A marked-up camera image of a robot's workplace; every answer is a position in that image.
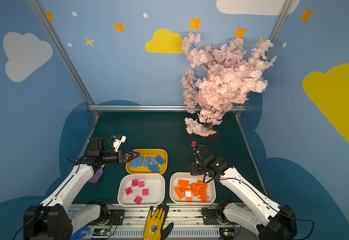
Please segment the blue lego brick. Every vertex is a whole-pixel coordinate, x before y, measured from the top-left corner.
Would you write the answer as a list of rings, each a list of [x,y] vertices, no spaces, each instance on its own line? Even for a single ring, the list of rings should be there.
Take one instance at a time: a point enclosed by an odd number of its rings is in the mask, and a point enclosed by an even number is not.
[[[144,157],[144,163],[143,163],[143,166],[145,168],[148,168],[150,165],[150,157]]]
[[[163,166],[165,164],[165,160],[161,155],[156,156],[155,159],[160,165]]]
[[[152,165],[156,166],[156,167],[159,165],[159,163],[158,163],[158,161],[155,159],[155,157],[150,157],[150,163],[151,163]]]
[[[131,162],[131,167],[132,167],[132,168],[137,168],[137,167],[139,167],[139,160],[134,159],[134,160]]]
[[[136,158],[136,165],[138,167],[142,167],[143,166],[143,162],[144,162],[144,157],[143,156],[139,156],[138,158]]]

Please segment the orange lego plate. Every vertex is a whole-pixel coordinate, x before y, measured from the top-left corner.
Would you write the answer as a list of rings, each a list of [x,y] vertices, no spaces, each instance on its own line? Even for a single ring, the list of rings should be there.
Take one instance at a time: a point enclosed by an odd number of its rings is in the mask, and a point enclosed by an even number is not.
[[[201,180],[197,180],[196,185],[201,186],[203,182]]]
[[[187,202],[192,202],[193,201],[192,190],[186,189],[185,190],[185,197],[186,197]]]
[[[189,181],[179,179],[179,180],[178,180],[178,185],[179,185],[179,186],[183,186],[183,187],[188,187],[188,186],[189,186]]]
[[[198,189],[198,185],[195,183],[190,184],[190,188],[192,190],[192,193],[195,197],[200,195],[199,189]]]

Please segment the magenta small lego brick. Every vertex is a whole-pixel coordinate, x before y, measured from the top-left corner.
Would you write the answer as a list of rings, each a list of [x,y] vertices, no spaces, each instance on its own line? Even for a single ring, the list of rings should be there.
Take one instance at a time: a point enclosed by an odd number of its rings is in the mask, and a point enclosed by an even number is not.
[[[133,194],[132,187],[126,188],[126,189],[125,189],[125,194],[126,194],[127,196],[132,195],[132,194]]]

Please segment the orange lego brick top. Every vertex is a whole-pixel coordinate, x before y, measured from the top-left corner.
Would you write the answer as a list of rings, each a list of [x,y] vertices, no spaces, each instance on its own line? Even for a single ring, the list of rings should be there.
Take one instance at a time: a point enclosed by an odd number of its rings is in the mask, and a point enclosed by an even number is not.
[[[188,188],[186,186],[180,186],[179,188],[180,188],[180,191],[183,192],[183,193],[185,192],[185,190],[189,190],[190,189],[190,188]]]

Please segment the orange lego pile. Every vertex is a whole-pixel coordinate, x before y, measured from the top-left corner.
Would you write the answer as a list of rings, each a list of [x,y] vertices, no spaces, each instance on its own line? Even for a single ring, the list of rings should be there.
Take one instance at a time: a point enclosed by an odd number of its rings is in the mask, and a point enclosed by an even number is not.
[[[207,196],[207,193],[206,193],[206,189],[207,189],[208,185],[203,183],[201,186],[198,186],[198,187],[200,189],[199,190],[199,192],[200,192],[199,199],[203,203],[207,202],[207,200],[209,199],[209,197]]]

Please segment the orange lego plate bottom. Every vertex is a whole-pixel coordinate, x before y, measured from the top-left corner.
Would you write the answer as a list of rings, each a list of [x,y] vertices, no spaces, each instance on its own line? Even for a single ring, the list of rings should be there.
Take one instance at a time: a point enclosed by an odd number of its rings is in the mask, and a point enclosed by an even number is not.
[[[185,190],[185,197],[186,197],[187,202],[192,202],[193,201],[192,190],[186,189]]]

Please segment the orange lego brick cluster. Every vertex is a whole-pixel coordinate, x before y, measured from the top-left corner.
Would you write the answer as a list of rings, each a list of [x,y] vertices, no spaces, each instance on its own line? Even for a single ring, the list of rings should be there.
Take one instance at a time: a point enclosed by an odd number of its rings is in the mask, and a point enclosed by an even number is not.
[[[174,188],[174,191],[180,200],[184,198],[184,194],[182,193],[181,189],[178,186]]]

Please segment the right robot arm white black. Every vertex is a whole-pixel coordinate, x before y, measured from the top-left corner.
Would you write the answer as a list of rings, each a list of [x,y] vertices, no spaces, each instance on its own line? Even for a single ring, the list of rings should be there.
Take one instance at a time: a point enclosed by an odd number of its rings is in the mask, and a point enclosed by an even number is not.
[[[207,182],[222,184],[248,207],[245,210],[233,202],[221,202],[216,211],[227,221],[251,231],[260,240],[292,240],[297,235],[296,215],[291,207],[281,207],[266,197],[223,157],[215,158],[206,146],[194,147],[193,153],[196,160],[190,164],[191,175],[203,175]]]

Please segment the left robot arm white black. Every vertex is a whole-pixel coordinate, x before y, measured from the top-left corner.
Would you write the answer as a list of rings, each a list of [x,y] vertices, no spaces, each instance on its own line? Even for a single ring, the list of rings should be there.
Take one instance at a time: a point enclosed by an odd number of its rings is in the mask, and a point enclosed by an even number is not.
[[[104,165],[126,164],[139,157],[135,151],[120,150],[126,140],[118,135],[113,150],[105,150],[106,139],[91,139],[88,150],[75,163],[71,173],[52,194],[37,206],[30,206],[23,216],[25,240],[69,240],[90,222],[106,222],[109,212],[106,203],[89,204],[69,214],[68,210],[84,185]]]

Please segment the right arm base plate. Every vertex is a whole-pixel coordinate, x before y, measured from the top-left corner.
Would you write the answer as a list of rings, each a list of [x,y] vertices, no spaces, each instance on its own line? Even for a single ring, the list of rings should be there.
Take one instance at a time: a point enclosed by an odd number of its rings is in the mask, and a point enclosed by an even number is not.
[[[204,225],[238,225],[240,224],[230,222],[228,219],[223,215],[222,211],[218,211],[216,209],[208,209],[208,208],[202,208],[201,214],[203,218]]]

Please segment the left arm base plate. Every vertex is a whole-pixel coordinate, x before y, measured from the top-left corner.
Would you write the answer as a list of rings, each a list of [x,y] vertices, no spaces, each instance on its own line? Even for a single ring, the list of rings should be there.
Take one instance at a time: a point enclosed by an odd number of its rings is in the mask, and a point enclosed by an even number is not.
[[[100,217],[87,224],[87,226],[121,226],[124,220],[125,210],[123,209],[110,209],[108,210],[106,217]]]

